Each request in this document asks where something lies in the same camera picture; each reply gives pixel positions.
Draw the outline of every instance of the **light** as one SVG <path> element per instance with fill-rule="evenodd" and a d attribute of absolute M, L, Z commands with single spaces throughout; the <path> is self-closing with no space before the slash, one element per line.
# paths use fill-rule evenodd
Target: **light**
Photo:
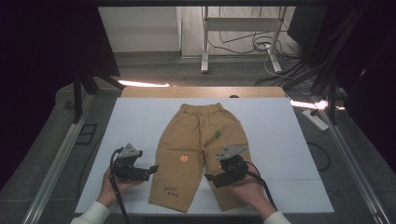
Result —
<path fill-rule="evenodd" d="M 170 87 L 171 86 L 168 83 L 154 84 L 154 83 L 145 83 L 145 82 L 126 81 L 126 80 L 119 80 L 119 83 L 124 86 L 136 86 L 136 87 Z"/>
<path fill-rule="evenodd" d="M 314 103 L 314 104 L 306 103 L 306 102 L 298 102 L 298 101 L 293 101 L 293 100 L 290 100 L 290 103 L 293 106 L 299 106 L 299 107 L 310 108 L 310 109 L 320 109 L 320 110 L 326 109 L 326 107 L 328 105 L 327 101 L 324 101 L 324 100 L 321 100 L 320 102 Z"/>

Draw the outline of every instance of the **wall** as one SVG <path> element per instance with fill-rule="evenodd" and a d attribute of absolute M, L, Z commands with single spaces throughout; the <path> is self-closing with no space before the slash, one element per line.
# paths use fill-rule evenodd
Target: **wall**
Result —
<path fill-rule="evenodd" d="M 179 7 L 99 7 L 113 52 L 180 51 Z"/>

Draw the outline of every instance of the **white sleeve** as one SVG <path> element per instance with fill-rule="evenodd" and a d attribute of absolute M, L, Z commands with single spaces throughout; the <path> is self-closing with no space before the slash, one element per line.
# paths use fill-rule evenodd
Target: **white sleeve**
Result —
<path fill-rule="evenodd" d="M 80 217 L 73 218 L 71 224 L 102 224 L 110 212 L 101 203 L 94 201 Z"/>
<path fill-rule="evenodd" d="M 283 216 L 281 212 L 277 211 L 265 219 L 263 224 L 290 224 L 290 222 Z"/>

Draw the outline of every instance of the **metal frame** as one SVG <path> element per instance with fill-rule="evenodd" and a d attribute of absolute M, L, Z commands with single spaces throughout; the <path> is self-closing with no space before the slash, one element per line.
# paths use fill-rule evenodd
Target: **metal frame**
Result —
<path fill-rule="evenodd" d="M 373 187 L 370 185 L 363 171 L 361 170 L 358 162 L 353 156 L 352 151 L 347 145 L 344 137 L 341 135 L 338 127 L 332 124 L 331 119 L 327 116 L 324 110 L 319 110 L 320 115 L 329 125 L 329 131 L 332 136 L 332 139 L 335 145 L 338 148 L 338 151 L 343 158 L 346 167 L 352 175 L 359 191 L 361 192 L 361 196 L 363 200 L 366 202 L 368 209 L 370 210 L 374 220 L 378 224 L 390 224 L 392 221 L 389 219 L 382 203 L 379 201 L 378 197 L 375 194 Z"/>
<path fill-rule="evenodd" d="M 46 174 L 46 177 L 43 180 L 40 188 L 38 189 L 35 198 L 33 199 L 28 211 L 26 212 L 25 218 L 22 221 L 22 224 L 27 223 L 37 223 L 43 214 L 44 208 L 48 200 L 50 199 L 50 195 L 55 188 L 56 182 L 61 175 L 62 170 L 64 169 L 64 165 L 66 164 L 67 158 L 70 155 L 70 151 L 72 150 L 74 144 L 76 143 L 79 131 L 84 124 L 85 119 L 87 118 L 87 112 L 91 107 L 93 99 L 95 95 L 87 95 L 84 101 L 83 113 L 76 123 L 72 123 L 64 141 L 59 148 L 58 153 L 56 154 L 55 159 L 52 162 L 49 171 Z"/>
<path fill-rule="evenodd" d="M 266 45 L 271 63 L 277 74 L 282 73 L 282 68 L 276 57 L 276 42 L 279 38 L 287 7 L 281 7 L 277 18 L 209 18 L 208 7 L 204 10 L 204 43 L 202 47 L 201 72 L 209 70 L 208 32 L 210 31 L 236 31 L 236 32 L 274 32 L 271 45 Z"/>

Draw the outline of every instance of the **waistband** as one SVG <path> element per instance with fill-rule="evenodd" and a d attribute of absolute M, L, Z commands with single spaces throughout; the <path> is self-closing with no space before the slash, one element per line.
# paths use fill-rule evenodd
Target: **waistband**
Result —
<path fill-rule="evenodd" d="M 180 111 L 189 114 L 212 114 L 224 110 L 221 103 L 215 105 L 186 105 L 180 107 Z"/>

